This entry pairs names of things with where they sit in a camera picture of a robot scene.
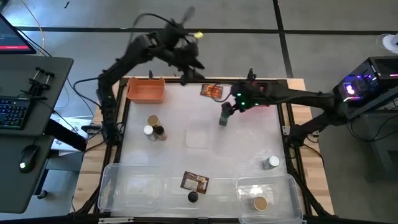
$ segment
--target keyboard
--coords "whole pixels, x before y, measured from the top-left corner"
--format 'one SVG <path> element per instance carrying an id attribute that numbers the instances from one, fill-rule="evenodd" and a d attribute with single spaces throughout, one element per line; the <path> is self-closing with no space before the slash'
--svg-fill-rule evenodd
<path id="1" fill-rule="evenodd" d="M 0 96 L 0 129 L 24 129 L 30 99 Z"/>

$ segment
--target concrete floor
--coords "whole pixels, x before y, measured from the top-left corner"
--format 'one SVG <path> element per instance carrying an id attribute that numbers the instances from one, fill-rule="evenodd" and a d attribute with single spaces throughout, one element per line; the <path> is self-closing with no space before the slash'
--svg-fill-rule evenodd
<path id="1" fill-rule="evenodd" d="M 272 0 L 25 0 L 40 24 L 45 27 L 130 27 L 141 12 L 154 12 L 179 20 L 188 6 L 197 13 L 187 23 L 189 28 L 214 29 L 277 29 Z M 398 30 L 398 1 L 396 0 L 279 0 L 282 22 L 286 30 Z M 36 23 L 26 8 L 11 0 L 3 15 L 14 26 Z M 144 19 L 138 27 L 162 27 L 155 19 Z M 26 32 L 41 43 L 39 32 Z M 56 57 L 75 60 L 70 73 L 71 82 L 96 77 L 102 69 L 123 54 L 128 33 L 45 32 L 46 49 Z M 391 55 L 376 46 L 376 35 L 286 35 L 287 51 L 295 78 L 304 78 L 308 90 L 330 91 L 338 81 L 356 68 L 368 56 Z M 253 68 L 259 77 L 285 78 L 286 70 L 278 34 L 205 34 L 200 40 L 199 59 L 208 77 L 243 77 Z M 173 75 L 176 71 L 154 60 L 140 65 L 129 75 Z M 67 86 L 70 103 L 66 105 L 65 91 L 57 103 L 63 116 L 86 116 L 90 112 Z M 82 94 L 96 98 L 96 83 L 80 87 Z M 343 218 L 397 223 L 398 185 L 368 183 L 363 167 L 367 166 L 364 151 L 367 144 L 357 142 L 345 127 L 330 127 L 321 134 L 326 176 L 335 213 Z M 46 189 L 66 190 L 63 195 L 38 201 L 32 199 L 22 215 L 1 214 L 0 219 L 27 218 L 66 214 L 77 176 L 49 174 Z M 59 178 L 65 182 L 60 188 Z M 38 212 L 35 207 L 43 206 Z"/>

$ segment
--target computer monitor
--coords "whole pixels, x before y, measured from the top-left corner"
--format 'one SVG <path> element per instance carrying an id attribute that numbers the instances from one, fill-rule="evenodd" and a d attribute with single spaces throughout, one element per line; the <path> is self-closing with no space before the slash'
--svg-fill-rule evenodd
<path id="1" fill-rule="evenodd" d="M 0 15 L 0 54 L 36 54 L 36 50 Z"/>

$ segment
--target wooden platform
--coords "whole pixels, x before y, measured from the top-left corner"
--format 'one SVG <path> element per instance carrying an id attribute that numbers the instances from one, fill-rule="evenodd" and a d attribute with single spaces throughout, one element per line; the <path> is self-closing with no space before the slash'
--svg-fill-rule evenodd
<path id="1" fill-rule="evenodd" d="M 304 80 L 302 79 L 292 78 L 292 79 L 287 79 L 287 82 L 289 84 L 289 88 L 291 89 L 305 90 Z M 113 88 L 115 94 L 118 92 L 118 86 L 119 84 L 117 83 Z M 121 121 L 122 118 L 125 98 L 126 98 L 126 88 L 124 89 L 123 92 L 123 97 L 122 97 L 123 100 L 121 101 L 118 122 Z M 295 123 L 302 124 L 312 119 L 309 107 L 292 105 L 292 109 L 293 109 Z M 288 123 L 289 120 L 287 117 L 287 113 L 284 114 L 286 114 L 285 122 Z M 101 111 L 97 109 L 93 122 L 96 124 L 101 124 L 101 120 L 102 120 Z M 88 143 L 87 147 L 94 146 L 100 143 L 101 141 L 103 141 L 102 136 L 100 135 L 95 136 Z M 308 140 L 305 141 L 305 144 L 319 151 L 318 144 L 314 144 Z M 84 156 L 73 200 L 73 204 L 76 209 L 79 209 L 83 206 L 83 204 L 89 199 L 91 194 L 98 186 L 98 182 L 100 181 L 101 168 L 103 165 L 105 149 L 106 146 L 103 144 L 87 152 Z M 110 161 L 113 161 L 115 150 L 116 147 L 113 148 L 113 153 Z M 315 198 L 317 198 L 317 200 L 321 203 L 323 208 L 327 212 L 333 214 L 333 206 L 331 204 L 328 184 L 326 181 L 326 175 L 323 169 L 321 158 L 318 156 L 318 154 L 314 153 L 307 147 L 301 147 L 300 150 L 301 150 L 305 178 L 307 180 L 308 188 L 311 190 L 312 194 L 314 194 Z"/>

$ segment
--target orange plastic container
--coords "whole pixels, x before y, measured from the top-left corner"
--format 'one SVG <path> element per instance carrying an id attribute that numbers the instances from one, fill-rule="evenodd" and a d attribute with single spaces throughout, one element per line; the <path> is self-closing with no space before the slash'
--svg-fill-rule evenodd
<path id="1" fill-rule="evenodd" d="M 127 84 L 127 98 L 135 103 L 162 103 L 164 88 L 164 78 L 139 80 L 132 77 Z"/>

